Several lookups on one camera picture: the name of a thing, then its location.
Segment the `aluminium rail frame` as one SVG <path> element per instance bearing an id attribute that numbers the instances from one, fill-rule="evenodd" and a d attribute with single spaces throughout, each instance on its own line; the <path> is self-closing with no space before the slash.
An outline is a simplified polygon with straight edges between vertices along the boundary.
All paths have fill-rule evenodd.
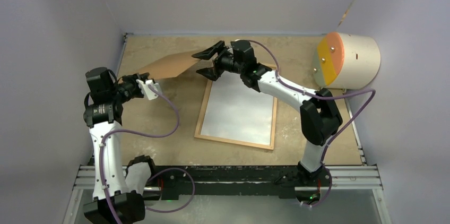
<path id="1" fill-rule="evenodd" d="M 382 187 L 382 181 L 376 166 L 329 166 L 325 167 L 330 171 L 332 176 L 331 188 L 322 189 L 322 197 L 325 197 L 329 191 L 340 190 L 370 190 L 374 195 L 378 195 Z M 158 187 L 151 187 L 146 184 L 144 188 L 144 195 L 148 196 L 150 193 L 157 192 Z M 308 202 L 312 204 L 318 201 L 299 202 L 303 206 L 308 206 Z"/>

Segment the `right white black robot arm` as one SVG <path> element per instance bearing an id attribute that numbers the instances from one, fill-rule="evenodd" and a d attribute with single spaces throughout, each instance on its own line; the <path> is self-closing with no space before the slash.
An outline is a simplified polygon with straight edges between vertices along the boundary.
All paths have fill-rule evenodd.
<path id="1" fill-rule="evenodd" d="M 298 178 L 302 184 L 311 185 L 325 169 L 326 150 L 343 124 L 335 98 L 328 89 L 302 88 L 284 80 L 279 75 L 278 64 L 270 68 L 257 61 L 251 44 L 251 40 L 235 40 L 227 46 L 219 41 L 194 53 L 195 59 L 212 61 L 211 67 L 201 68 L 197 73 L 211 81 L 216 81 L 224 72 L 238 74 L 248 88 L 273 96 L 298 111 L 301 131 L 307 140 L 298 162 Z"/>

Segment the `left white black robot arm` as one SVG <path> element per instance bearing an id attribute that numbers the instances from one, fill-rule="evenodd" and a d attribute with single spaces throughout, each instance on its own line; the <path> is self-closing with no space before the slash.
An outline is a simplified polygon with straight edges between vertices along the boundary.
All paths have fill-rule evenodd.
<path id="1" fill-rule="evenodd" d="M 120 152 L 123 104 L 144 98 L 143 87 L 151 82 L 148 73 L 125 75 L 119 82 L 112 70 L 94 68 L 85 74 L 89 92 L 85 96 L 83 119 L 94 148 L 95 181 L 92 202 L 83 206 L 92 223 L 135 223 L 145 217 L 143 187 L 158 181 L 149 157 L 131 162 L 131 177 L 123 169 Z"/>

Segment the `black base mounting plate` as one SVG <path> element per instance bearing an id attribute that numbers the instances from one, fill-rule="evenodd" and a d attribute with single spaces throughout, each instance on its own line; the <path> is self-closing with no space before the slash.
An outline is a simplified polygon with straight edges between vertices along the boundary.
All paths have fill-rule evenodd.
<path id="1" fill-rule="evenodd" d="M 312 174 L 299 165 L 275 166 L 156 166 L 147 185 L 162 190 L 163 200 L 181 195 L 276 196 L 299 202 L 318 201 L 330 189 L 325 167 Z"/>

